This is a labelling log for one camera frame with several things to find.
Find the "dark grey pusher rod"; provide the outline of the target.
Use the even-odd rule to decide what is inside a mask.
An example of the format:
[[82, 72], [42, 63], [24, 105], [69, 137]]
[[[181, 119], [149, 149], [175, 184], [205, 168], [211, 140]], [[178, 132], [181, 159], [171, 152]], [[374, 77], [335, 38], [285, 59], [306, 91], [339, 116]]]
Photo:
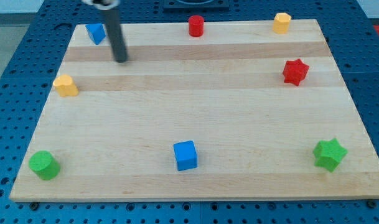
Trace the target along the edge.
[[118, 3], [107, 5], [105, 9], [101, 10], [101, 14], [105, 22], [113, 58], [118, 63], [124, 63], [128, 60], [128, 53], [121, 30]]

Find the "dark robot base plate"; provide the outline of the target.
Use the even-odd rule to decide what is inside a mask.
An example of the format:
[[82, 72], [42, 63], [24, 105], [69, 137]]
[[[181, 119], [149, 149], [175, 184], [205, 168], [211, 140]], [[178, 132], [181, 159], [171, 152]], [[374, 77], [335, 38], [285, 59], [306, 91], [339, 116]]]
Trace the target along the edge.
[[229, 0], [162, 0], [164, 11], [186, 9], [229, 9]]

